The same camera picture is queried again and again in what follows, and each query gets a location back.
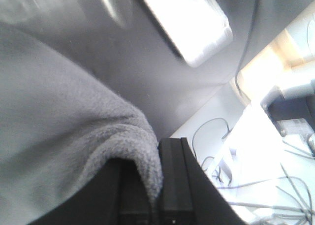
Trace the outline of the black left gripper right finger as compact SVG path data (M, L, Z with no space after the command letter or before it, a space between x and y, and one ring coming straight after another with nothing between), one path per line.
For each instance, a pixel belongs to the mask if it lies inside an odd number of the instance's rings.
M163 172L160 224L245 224L206 176L186 138L164 138L158 150Z

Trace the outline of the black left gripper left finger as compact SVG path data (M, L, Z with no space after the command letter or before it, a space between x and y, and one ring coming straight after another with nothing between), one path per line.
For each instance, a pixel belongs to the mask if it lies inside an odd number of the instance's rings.
M113 159L74 196L34 225L151 225L150 204L132 161Z

